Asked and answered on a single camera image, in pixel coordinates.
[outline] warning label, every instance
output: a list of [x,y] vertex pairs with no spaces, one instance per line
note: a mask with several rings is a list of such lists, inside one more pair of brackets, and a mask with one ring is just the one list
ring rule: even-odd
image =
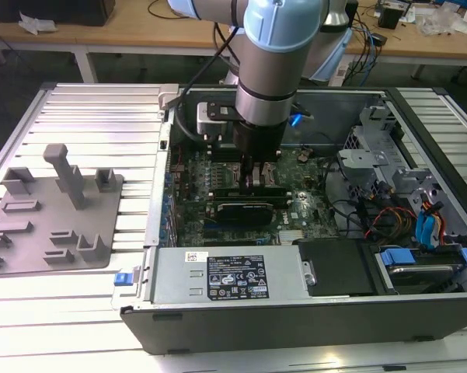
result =
[[212,301],[269,298],[264,256],[209,256],[207,296]]

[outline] black box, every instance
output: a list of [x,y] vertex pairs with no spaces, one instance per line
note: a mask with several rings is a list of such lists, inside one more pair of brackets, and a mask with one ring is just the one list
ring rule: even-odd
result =
[[378,18],[378,27],[394,30],[397,27],[397,23],[399,22],[400,18],[403,16],[403,13],[403,9],[388,7],[382,8],[382,11],[380,12],[380,18]]
[[315,284],[308,285],[312,297],[389,293],[373,250],[364,240],[307,239],[299,241],[298,248],[315,275]]
[[19,12],[56,23],[103,26],[116,0],[0,0],[0,22],[18,22]]

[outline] table leg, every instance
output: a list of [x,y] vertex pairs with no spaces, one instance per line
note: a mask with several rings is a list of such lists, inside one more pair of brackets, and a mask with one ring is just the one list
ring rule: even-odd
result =
[[347,69],[349,68],[349,65],[352,64],[353,61],[354,61],[353,55],[345,54],[342,57],[339,65],[337,66],[335,72],[333,73],[332,77],[330,78],[328,82],[329,87],[341,87],[343,85],[343,80],[345,79]]
[[413,73],[411,74],[411,78],[413,78],[414,80],[418,80],[420,78],[420,75],[421,73],[423,72],[423,69],[425,68],[425,65],[424,64],[417,64],[415,67],[414,67],[414,71]]
[[92,59],[87,51],[74,51],[78,68],[84,83],[98,83]]

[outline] wooden desk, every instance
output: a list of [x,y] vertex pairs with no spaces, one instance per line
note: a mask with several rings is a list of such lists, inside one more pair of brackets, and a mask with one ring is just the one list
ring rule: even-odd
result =
[[[0,34],[14,48],[35,51],[69,51],[75,54],[83,80],[96,82],[89,53],[187,54],[212,55],[212,24],[194,19],[159,19],[147,12],[150,0],[117,0],[113,15],[104,27],[58,25],[56,33],[34,36],[15,23],[0,23]],[[358,9],[373,0],[361,1]],[[166,0],[152,10],[173,16]],[[388,37],[379,58],[381,62],[407,64],[467,65],[467,35],[454,33],[424,37],[416,25],[407,23],[395,30],[380,29],[378,20],[361,16],[372,32]],[[362,51],[362,41],[354,36],[347,48],[342,67]]]

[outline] slotted metal platform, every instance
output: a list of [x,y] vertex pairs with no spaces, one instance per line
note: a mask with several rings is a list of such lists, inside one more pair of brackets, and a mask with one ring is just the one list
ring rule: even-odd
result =
[[[467,329],[426,343],[147,355],[113,310],[111,299],[114,274],[141,264],[159,140],[158,90],[158,85],[59,85],[40,91],[5,145],[0,154],[0,180],[8,166],[28,166],[36,177],[53,176],[42,154],[45,144],[59,141],[68,145],[69,162],[77,164],[84,175],[110,166],[124,175],[125,184],[114,254],[107,268],[0,278],[0,371],[71,372],[76,367],[80,371],[365,372],[398,364],[407,371],[467,372]],[[443,99],[433,97],[432,91],[402,92],[407,99],[418,101],[412,105],[422,119],[447,121],[426,125],[446,152],[449,146],[455,149],[438,137],[446,136],[445,132],[436,131],[449,126],[462,130],[461,121],[454,123],[460,114],[440,106]],[[414,93],[423,98],[411,96]],[[421,106],[420,101],[436,106]],[[460,133],[467,140],[467,132]],[[467,151],[465,142],[456,144]],[[459,152],[447,154],[459,156]],[[465,163],[457,167],[467,172]],[[4,192],[0,186],[0,198]],[[125,291],[130,294],[134,289]],[[232,320],[225,330],[236,322],[241,320]]]
[[[434,140],[467,183],[467,115],[450,96],[433,89],[399,89]],[[405,145],[419,167],[426,166],[410,139]]]

